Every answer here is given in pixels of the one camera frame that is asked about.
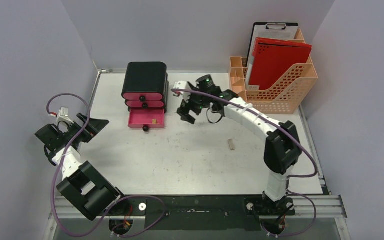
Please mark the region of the thick red binder folder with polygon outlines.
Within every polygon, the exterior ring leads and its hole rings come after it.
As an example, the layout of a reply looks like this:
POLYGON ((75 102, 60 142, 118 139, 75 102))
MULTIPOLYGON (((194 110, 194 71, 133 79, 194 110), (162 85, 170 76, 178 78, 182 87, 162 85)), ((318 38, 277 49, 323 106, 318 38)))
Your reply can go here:
POLYGON ((292 65, 305 64, 311 51, 307 43, 257 37, 247 65, 247 89, 269 89, 292 65))

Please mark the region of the black pink drawer unit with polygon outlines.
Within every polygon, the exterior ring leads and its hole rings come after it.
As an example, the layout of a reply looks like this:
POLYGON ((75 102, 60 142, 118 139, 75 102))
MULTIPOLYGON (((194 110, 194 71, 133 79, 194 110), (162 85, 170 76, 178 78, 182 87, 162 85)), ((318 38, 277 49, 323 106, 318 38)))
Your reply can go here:
POLYGON ((167 65, 160 61, 135 61, 127 65, 121 96, 127 106, 127 126, 148 132, 165 127, 169 80, 167 65))

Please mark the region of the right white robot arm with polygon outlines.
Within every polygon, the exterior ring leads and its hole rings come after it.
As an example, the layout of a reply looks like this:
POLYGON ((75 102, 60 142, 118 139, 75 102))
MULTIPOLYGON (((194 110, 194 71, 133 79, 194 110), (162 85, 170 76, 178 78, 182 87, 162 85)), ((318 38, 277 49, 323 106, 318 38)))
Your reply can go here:
POLYGON ((284 215, 291 210, 292 204, 287 202, 288 176, 303 152, 297 128, 291 121, 271 119, 232 90, 221 90, 211 75, 199 78, 196 84, 177 81, 171 91, 174 96, 182 97, 176 110, 182 121, 194 124, 196 119, 190 112, 199 115, 207 109, 242 125, 262 140, 263 161, 269 169, 266 189, 262 193, 262 209, 269 215, 284 215))

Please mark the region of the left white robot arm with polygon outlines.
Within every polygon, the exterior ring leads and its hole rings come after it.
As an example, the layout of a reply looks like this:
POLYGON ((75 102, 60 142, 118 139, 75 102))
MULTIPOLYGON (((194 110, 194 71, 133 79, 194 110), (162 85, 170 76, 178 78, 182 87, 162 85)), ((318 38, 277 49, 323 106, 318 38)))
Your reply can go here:
POLYGON ((77 117, 87 126, 71 145, 68 145, 69 141, 81 129, 76 122, 70 123, 66 132, 60 131, 55 124, 47 124, 35 133, 48 151, 46 156, 53 166, 58 166, 64 158, 62 181, 56 188, 90 221, 108 206, 116 215, 124 215, 129 210, 129 201, 88 161, 82 163, 78 152, 81 143, 89 143, 110 122, 96 118, 87 120, 81 113, 77 117))

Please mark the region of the small beige eraser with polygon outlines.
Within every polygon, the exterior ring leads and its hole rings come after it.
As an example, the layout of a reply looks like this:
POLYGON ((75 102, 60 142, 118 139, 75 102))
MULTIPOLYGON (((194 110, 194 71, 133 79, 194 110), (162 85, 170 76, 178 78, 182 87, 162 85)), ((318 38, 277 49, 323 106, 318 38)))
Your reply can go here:
POLYGON ((235 146, 235 143, 234 143, 234 140, 233 139, 228 139, 227 140, 227 143, 228 143, 228 146, 229 146, 229 149, 231 151, 234 151, 236 149, 236 146, 235 146))

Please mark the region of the black clipboard with paper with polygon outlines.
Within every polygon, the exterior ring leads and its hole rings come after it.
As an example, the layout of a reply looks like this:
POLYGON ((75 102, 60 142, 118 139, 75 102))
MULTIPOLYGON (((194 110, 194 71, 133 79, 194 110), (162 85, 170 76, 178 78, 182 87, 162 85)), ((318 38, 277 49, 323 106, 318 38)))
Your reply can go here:
POLYGON ((252 26, 246 66, 251 63, 256 38, 293 40, 298 28, 299 24, 295 22, 255 22, 252 26))

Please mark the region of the orange plastic file organizer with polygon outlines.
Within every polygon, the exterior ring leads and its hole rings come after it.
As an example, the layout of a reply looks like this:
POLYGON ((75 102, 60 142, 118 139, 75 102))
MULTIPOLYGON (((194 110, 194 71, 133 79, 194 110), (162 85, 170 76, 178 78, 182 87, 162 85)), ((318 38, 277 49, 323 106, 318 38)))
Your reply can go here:
MULTIPOLYGON (((300 29, 294 39, 284 40, 305 43, 300 29)), ((232 56, 229 59, 230 89, 264 114, 293 114, 315 85, 319 76, 312 58, 306 63, 292 65, 269 89, 249 90, 246 85, 247 57, 232 56)))

